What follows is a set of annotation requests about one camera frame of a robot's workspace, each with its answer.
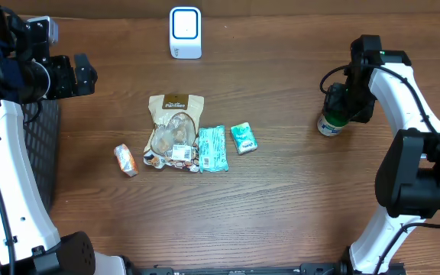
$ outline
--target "wires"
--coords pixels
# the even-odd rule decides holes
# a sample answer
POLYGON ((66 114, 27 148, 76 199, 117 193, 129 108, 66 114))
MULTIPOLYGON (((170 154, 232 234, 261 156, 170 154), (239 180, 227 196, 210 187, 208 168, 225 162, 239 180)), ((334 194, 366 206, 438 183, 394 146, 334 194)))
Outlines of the wires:
POLYGON ((37 112, 35 113, 35 115, 33 117, 31 117, 30 119, 28 119, 27 121, 23 122, 23 124, 28 124, 31 123, 33 121, 36 121, 37 118, 40 116, 40 113, 42 112, 42 101, 39 100, 37 101, 37 112))
POLYGON ((11 229, 8 222, 8 214, 6 214, 5 202, 0 190, 0 215, 3 224, 3 230, 5 231, 6 245, 8 245, 8 256, 9 256, 9 273, 10 275, 15 275, 15 248, 13 243, 13 235, 11 234, 11 229))
MULTIPOLYGON (((415 103, 417 105, 417 108, 419 109, 420 115, 422 116, 422 120, 424 121, 425 125, 427 126, 427 128, 431 131, 431 133, 435 136, 435 138, 438 140, 439 144, 440 144, 440 135, 439 133, 435 130, 435 128, 432 126, 428 115, 425 113, 424 107, 422 106, 422 103, 420 102, 420 98, 419 95, 417 95, 417 92, 415 91, 415 89, 412 87, 412 85, 410 85, 409 81, 407 80, 407 78, 401 76, 398 73, 395 73, 394 71, 387 69, 383 66, 378 66, 378 65, 371 65, 371 64, 361 64, 361 65, 356 65, 356 64, 349 64, 349 65, 345 65, 345 66, 340 66, 338 68, 333 69, 332 71, 328 72, 323 78, 322 81, 320 82, 320 90, 327 94, 330 94, 330 92, 325 91, 323 89, 323 84, 324 82, 327 80, 327 78, 332 75, 333 73, 336 73, 340 70, 345 70, 345 69, 350 69, 350 68, 356 68, 356 67, 367 67, 367 68, 373 68, 373 69, 377 69, 377 70, 383 70, 385 73, 389 73, 390 75, 396 77, 398 80, 400 80, 403 84, 405 84, 405 86, 407 86, 407 88, 409 88, 410 92, 412 93, 413 99, 415 100, 415 103)), ((393 237, 393 239, 391 240, 391 242, 388 244, 387 248, 384 250, 383 254, 380 256, 380 260, 378 261, 378 264, 376 266, 376 269, 374 270, 373 275, 378 275, 379 270, 381 265, 383 264, 385 257, 388 255, 388 253, 390 252, 392 246, 395 245, 395 243, 398 241, 398 239, 400 238, 400 236, 402 235, 403 232, 406 232, 407 229, 411 228, 411 227, 424 227, 424 228, 437 228, 440 229, 440 225, 436 225, 436 224, 429 224, 429 223, 424 223, 424 222, 413 222, 413 223, 409 223, 408 225, 403 225, 402 228, 400 228, 400 230, 396 233, 396 235, 393 237)))

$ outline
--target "wood grain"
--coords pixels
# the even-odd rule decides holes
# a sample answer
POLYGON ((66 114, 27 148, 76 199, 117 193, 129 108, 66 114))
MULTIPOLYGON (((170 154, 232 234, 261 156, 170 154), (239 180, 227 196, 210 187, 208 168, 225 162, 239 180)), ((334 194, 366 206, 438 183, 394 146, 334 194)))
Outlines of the wood grain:
MULTIPOLYGON (((96 93, 61 100, 56 201, 61 235, 85 231, 96 250, 138 266, 265 267, 337 260, 377 206, 375 173, 392 135, 376 106, 367 125, 318 133, 322 76, 349 62, 349 45, 379 34, 405 50, 440 118, 440 14, 205 18, 201 60, 173 60, 168 21, 60 21, 52 54, 85 52, 96 93), (205 97, 202 127, 249 121, 259 142, 227 173, 162 171, 141 163, 151 95, 205 97), (127 178, 113 148, 141 164, 127 178)), ((342 75, 330 81, 342 81, 342 75)), ((432 222, 440 222, 440 212, 432 222)), ((394 257, 409 274, 440 274, 440 231, 418 228, 394 257)))
POLYGON ((168 18, 177 6, 203 16, 346 15, 440 12, 440 0, 0 0, 23 15, 63 18, 168 18))

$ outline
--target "snack bag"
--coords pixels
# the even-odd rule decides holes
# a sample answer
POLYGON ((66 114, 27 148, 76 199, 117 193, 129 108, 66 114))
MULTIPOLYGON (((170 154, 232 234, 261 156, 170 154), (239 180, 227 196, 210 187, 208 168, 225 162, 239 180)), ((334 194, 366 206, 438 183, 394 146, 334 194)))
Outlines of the snack bag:
POLYGON ((118 159, 120 169, 129 176, 138 175, 137 164, 135 164, 134 157, 131 156, 131 152, 127 145, 118 145, 115 150, 115 156, 118 159))
POLYGON ((196 95, 155 95, 149 98, 154 130, 144 149, 144 162, 199 171, 198 125, 205 99, 196 95))

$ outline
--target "small green package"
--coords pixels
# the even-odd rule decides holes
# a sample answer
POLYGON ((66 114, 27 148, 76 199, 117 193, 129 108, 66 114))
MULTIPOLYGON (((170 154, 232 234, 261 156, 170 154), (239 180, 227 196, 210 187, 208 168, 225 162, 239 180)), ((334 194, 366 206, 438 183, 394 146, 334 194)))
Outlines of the small green package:
POLYGON ((228 171, 225 126, 199 129, 199 172, 228 171))
POLYGON ((257 149, 257 141, 249 122, 230 127, 238 154, 245 154, 257 149))

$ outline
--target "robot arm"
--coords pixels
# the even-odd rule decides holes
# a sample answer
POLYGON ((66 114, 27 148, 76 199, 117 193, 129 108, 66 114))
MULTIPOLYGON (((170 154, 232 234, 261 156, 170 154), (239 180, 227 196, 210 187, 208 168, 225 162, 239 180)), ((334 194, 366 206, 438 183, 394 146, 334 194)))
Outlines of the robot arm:
POLYGON ((0 6, 0 274, 125 275, 133 264, 94 252, 85 233, 59 236, 28 158, 21 104, 89 95, 97 80, 85 54, 76 75, 69 57, 50 56, 57 30, 49 17, 24 22, 0 6))
MULTIPOLYGON (((440 121, 435 117, 422 96, 419 87, 417 87, 416 81, 413 78, 412 67, 404 63, 386 63, 382 67, 390 69, 408 79, 410 85, 413 86, 419 95, 420 102, 424 106, 425 113, 429 116, 432 126, 440 132, 440 121)), ((404 83, 382 70, 373 70, 369 89, 383 107, 393 136, 400 129, 415 128, 420 132, 429 132, 412 94, 404 83)))
POLYGON ((378 270, 386 273, 392 256, 414 227, 403 232, 391 246, 399 230, 405 225, 423 223, 440 209, 440 147, 436 137, 429 133, 409 87, 378 66, 407 80, 430 125, 440 133, 440 121, 416 85, 408 56, 402 51, 382 50, 378 36, 363 35, 353 42, 351 64, 345 68, 347 81, 331 87, 324 111, 336 110, 347 121, 365 123, 371 118, 377 99, 394 136, 375 180, 380 205, 362 236, 348 250, 347 264, 362 274, 373 274, 384 251, 391 247, 378 270), (434 167, 419 168, 421 158, 435 163, 434 167))

